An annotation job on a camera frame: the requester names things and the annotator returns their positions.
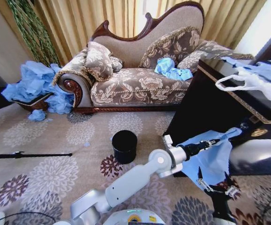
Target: curtain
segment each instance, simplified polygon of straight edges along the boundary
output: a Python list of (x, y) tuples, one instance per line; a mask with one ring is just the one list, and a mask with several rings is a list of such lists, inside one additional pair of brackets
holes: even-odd
[[(82, 50), (95, 29), (109, 20), (118, 36), (136, 36), (145, 12), (153, 17), (183, 0), (35, 0), (62, 65)], [(202, 38), (234, 49), (266, 0), (197, 0), (205, 12)]]
[(82, 50), (95, 29), (109, 20), (109, 30), (133, 37), (138, 0), (36, 0), (35, 9), (52, 35), (61, 64)]

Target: floor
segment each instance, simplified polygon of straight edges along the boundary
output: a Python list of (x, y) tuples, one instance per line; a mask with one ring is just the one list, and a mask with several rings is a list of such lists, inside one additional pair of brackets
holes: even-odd
[[(70, 217), (70, 204), (92, 188), (107, 187), (149, 153), (163, 148), (162, 133), (173, 112), (110, 112), (85, 116), (49, 113), (46, 120), (27, 120), (29, 112), (17, 104), (0, 109), (0, 153), (73, 153), (72, 157), (0, 159), (0, 211), (43, 212), (56, 220)], [(120, 165), (113, 157), (112, 136), (128, 129), (138, 136), (136, 159)], [(229, 201), (238, 224), (258, 225), (261, 211), (271, 199), (271, 176), (233, 177), (241, 193)], [(167, 224), (213, 224), (212, 201), (188, 178), (157, 175), (141, 191), (111, 212), (143, 208), (157, 213)], [(100, 223), (108, 214), (103, 214)], [(9, 225), (52, 224), (34, 214), (7, 219)], [(271, 210), (264, 224), (271, 224)]]

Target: black cup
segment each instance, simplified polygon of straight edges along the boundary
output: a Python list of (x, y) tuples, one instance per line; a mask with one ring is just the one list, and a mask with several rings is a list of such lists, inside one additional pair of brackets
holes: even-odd
[(116, 160), (121, 164), (131, 163), (136, 157), (136, 135), (129, 130), (121, 130), (112, 138)]

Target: floral upholstery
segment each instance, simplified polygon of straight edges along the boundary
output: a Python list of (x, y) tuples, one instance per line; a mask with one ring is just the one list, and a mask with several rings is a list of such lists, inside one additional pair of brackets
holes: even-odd
[(189, 69), (192, 73), (198, 69), (200, 59), (205, 58), (208, 53), (204, 51), (194, 51), (186, 56), (177, 66), (178, 69)]
[(171, 58), (175, 64), (192, 53), (200, 39), (200, 32), (194, 27), (183, 27), (154, 41), (139, 62), (140, 68), (155, 69), (157, 60)]
[(191, 80), (168, 79), (147, 68), (123, 68), (91, 89), (94, 105), (145, 105), (180, 103)]
[(105, 46), (90, 41), (88, 43), (85, 71), (95, 77), (97, 81), (109, 80), (113, 74), (110, 55), (111, 52)]
[(178, 69), (190, 69), (192, 73), (198, 69), (201, 59), (217, 59), (229, 56), (236, 60), (253, 60), (251, 54), (235, 53), (233, 50), (217, 44), (215, 41), (201, 40), (194, 52), (186, 56), (177, 66)]
[(92, 86), (95, 82), (95, 78), (84, 70), (84, 65), (88, 56), (88, 49), (83, 49), (77, 55), (75, 55), (71, 61), (69, 61), (60, 71), (58, 71), (52, 81), (53, 85), (56, 85), (59, 78), (63, 74), (75, 74), (85, 78), (89, 85)]
[(111, 56), (110, 61), (114, 73), (117, 73), (123, 68), (124, 62), (121, 59)]
[(203, 51), (208, 54), (211, 54), (207, 58), (215, 59), (223, 56), (229, 56), (236, 60), (254, 60), (254, 56), (251, 54), (241, 54), (236, 53), (232, 49), (228, 49), (224, 46), (219, 45), (215, 41), (206, 41), (201, 39), (198, 46), (195, 49), (196, 51)]

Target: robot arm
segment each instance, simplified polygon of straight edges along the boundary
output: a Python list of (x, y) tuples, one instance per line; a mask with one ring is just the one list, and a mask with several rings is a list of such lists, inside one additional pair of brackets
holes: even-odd
[(123, 203), (149, 183), (153, 173), (166, 177), (182, 170), (182, 162), (201, 150), (206, 150), (219, 140), (210, 140), (186, 146), (172, 146), (169, 135), (164, 136), (166, 151), (156, 149), (149, 155), (149, 162), (137, 165), (115, 180), (105, 190), (91, 190), (71, 205), (71, 219), (54, 225), (95, 225), (100, 213)]

